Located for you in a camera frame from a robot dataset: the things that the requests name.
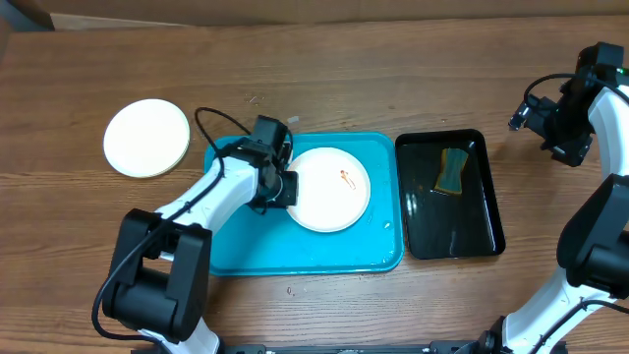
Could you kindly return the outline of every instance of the black tray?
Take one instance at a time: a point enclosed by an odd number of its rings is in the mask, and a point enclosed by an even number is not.
[[[441,151],[468,153],[462,194],[435,192]],[[404,134],[395,141],[404,232],[421,260],[501,254],[506,241],[493,191],[485,139],[468,129]]]

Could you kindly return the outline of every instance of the turquoise rectangular tray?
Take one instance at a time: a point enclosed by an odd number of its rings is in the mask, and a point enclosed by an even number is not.
[[[216,141],[222,148],[240,137]],[[293,221],[285,209],[260,215],[240,207],[214,235],[210,272],[219,276],[379,272],[404,255],[395,147],[381,133],[295,136],[294,157],[312,148],[340,148],[358,158],[370,176],[372,196],[363,216],[334,233],[318,233]],[[205,169],[214,158],[205,153]]]

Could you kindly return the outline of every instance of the wooden table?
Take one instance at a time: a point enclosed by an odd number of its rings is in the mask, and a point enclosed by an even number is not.
[[[570,168],[507,120],[533,79],[571,72],[599,40],[629,46],[629,17],[12,34],[0,67],[0,351],[125,353],[89,322],[122,216],[169,203],[201,176],[196,132],[173,172],[137,180],[102,153],[111,117],[160,97],[252,126],[486,137],[507,249],[490,260],[416,261],[386,274],[210,280],[205,319],[228,344],[410,344],[474,339],[556,267],[566,221],[600,183],[598,149]],[[540,88],[556,97],[559,82]],[[238,131],[210,119],[214,137]],[[112,330],[123,330],[105,321]],[[567,337],[571,352],[624,352],[611,310]]]

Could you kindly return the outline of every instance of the white plate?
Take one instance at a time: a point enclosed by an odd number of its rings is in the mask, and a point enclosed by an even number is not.
[[[190,125],[181,109],[162,99],[143,99],[114,116],[102,145],[118,172],[145,178],[174,167],[189,143]]]
[[[371,197],[370,177],[351,154],[333,147],[302,153],[288,168],[299,174],[297,204],[288,213],[317,232],[343,230],[356,222]]]

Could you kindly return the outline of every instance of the sponge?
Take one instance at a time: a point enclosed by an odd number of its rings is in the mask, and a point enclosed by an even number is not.
[[[463,193],[461,172],[468,160],[468,154],[459,148],[445,148],[441,151],[441,172],[436,178],[434,189],[450,196]]]

